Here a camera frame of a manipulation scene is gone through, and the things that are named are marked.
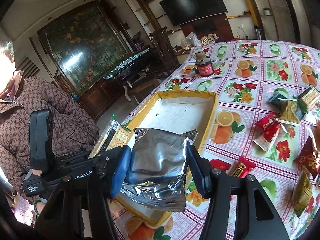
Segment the person's left hand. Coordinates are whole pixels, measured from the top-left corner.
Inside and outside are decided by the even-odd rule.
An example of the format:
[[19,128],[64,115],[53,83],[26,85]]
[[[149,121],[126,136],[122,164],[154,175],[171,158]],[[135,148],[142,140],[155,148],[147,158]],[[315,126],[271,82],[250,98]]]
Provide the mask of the person's left hand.
[[30,189],[30,191],[32,191],[34,195],[35,193],[37,193],[37,196],[39,197],[41,202],[43,204],[46,204],[48,201],[48,193],[42,185],[42,180],[41,180],[42,171],[31,169],[31,173],[32,173],[31,177],[33,178],[33,183],[31,184],[32,189]]

